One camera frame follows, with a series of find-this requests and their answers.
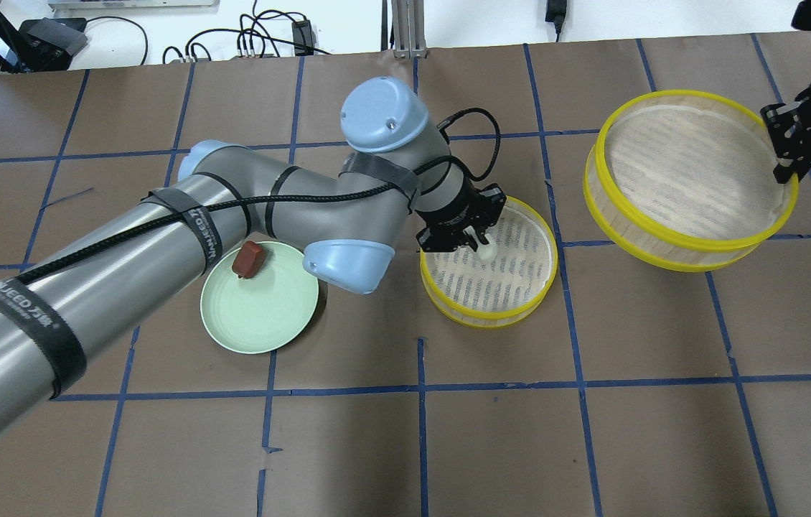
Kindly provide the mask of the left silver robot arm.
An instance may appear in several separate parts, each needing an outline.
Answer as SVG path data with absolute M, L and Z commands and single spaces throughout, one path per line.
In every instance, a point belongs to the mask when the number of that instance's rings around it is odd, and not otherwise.
M 377 289 L 403 223 L 425 252 L 488 243 L 506 194 L 449 149 L 397 78 L 357 85 L 340 108 L 351 155 L 334 179 L 244 145 L 201 141 L 178 181 L 14 277 L 0 279 L 0 435 L 56 399 L 88 363 L 252 233 L 299 248 L 308 274 L 355 294 Z

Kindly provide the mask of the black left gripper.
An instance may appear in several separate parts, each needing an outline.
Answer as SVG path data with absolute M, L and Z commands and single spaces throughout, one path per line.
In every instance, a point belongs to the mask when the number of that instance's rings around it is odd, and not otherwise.
M 497 183 L 477 189 L 465 183 L 456 197 L 437 210 L 419 210 L 425 228 L 416 235 L 419 248 L 426 254 L 454 252 L 461 246 L 488 250 L 491 229 L 500 220 L 507 196 Z

